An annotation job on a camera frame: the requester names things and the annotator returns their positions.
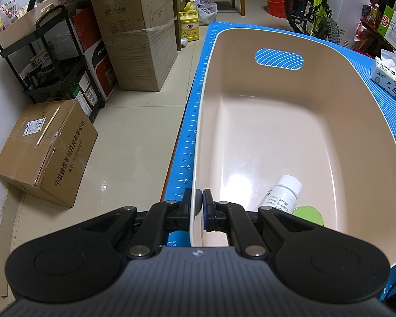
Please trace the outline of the white pill bottle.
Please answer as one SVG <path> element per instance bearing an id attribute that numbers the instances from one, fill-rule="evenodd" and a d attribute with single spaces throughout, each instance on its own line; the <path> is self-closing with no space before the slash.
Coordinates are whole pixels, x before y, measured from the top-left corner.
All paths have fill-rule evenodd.
<path id="1" fill-rule="evenodd" d="M 268 206 L 292 214 L 302 187 L 299 179 L 291 175 L 282 175 L 262 198 L 257 208 Z"/>

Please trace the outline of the green tape roll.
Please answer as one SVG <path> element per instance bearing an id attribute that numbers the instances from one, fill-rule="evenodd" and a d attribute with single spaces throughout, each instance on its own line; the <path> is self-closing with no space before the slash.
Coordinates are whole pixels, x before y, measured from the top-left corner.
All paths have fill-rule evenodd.
<path id="1" fill-rule="evenodd" d="M 324 226 L 324 219 L 321 213 L 312 206 L 300 206 L 293 211 L 295 217 L 302 218 L 308 222 Z"/>

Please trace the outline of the brown cardboard box on floor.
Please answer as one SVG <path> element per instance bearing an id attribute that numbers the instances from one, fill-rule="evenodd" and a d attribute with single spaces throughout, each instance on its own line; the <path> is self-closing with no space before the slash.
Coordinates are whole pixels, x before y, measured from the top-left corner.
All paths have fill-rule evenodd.
<path id="1" fill-rule="evenodd" d="M 72 208 L 97 137 L 77 100 L 28 105 L 0 153 L 0 178 Z"/>

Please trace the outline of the black metal shelf rack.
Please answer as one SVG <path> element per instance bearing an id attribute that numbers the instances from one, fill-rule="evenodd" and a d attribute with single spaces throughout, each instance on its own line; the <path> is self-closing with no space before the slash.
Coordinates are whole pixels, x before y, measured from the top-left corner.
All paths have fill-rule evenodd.
<path id="1" fill-rule="evenodd" d="M 75 99 L 92 122 L 105 107 L 62 4 L 48 7 L 34 30 L 1 46 L 0 55 L 33 104 Z"/>

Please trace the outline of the yellow detergent jug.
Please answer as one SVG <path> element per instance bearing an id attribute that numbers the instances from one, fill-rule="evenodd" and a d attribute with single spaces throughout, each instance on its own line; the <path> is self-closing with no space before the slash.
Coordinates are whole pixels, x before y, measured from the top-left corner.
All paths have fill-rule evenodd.
<path id="1" fill-rule="evenodd" d="M 199 14 L 194 1 L 187 2 L 184 9 L 179 12 L 181 38 L 187 41 L 199 40 Z"/>

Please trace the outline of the large stacked cardboard box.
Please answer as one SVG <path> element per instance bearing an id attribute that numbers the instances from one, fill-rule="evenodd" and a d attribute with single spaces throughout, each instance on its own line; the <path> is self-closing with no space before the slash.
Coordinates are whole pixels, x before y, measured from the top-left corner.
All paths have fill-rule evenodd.
<path id="1" fill-rule="evenodd" d="M 91 0 L 122 90 L 158 92 L 177 58 L 172 0 Z"/>

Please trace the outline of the white plastic bag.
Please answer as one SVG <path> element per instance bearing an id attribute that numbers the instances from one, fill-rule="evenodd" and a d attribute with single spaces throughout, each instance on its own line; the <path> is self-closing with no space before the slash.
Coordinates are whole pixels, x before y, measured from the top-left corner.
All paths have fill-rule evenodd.
<path id="1" fill-rule="evenodd" d="M 217 4 L 213 0 L 194 0 L 199 14 L 199 24 L 206 26 L 217 20 Z"/>

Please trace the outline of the green black bicycle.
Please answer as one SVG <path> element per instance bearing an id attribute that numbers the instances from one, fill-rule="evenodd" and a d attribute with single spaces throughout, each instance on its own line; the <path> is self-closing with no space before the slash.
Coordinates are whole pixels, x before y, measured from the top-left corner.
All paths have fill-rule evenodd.
<path id="1" fill-rule="evenodd" d="M 294 32 L 340 43 L 340 29 L 328 0 L 285 0 L 284 8 Z"/>

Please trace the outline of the white tissue box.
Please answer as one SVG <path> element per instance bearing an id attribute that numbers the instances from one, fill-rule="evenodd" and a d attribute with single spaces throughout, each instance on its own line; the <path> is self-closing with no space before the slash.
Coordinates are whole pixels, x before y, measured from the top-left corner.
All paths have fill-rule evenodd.
<path id="1" fill-rule="evenodd" d="M 373 60 L 370 78 L 396 100 L 396 52 L 382 49 Z"/>

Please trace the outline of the green white carton box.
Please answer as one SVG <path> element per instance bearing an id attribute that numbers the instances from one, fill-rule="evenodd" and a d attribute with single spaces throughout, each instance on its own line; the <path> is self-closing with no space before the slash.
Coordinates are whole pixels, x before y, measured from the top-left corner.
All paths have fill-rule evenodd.
<path id="1" fill-rule="evenodd" d="M 381 17 L 378 33 L 396 50 L 396 12 L 389 6 Z"/>

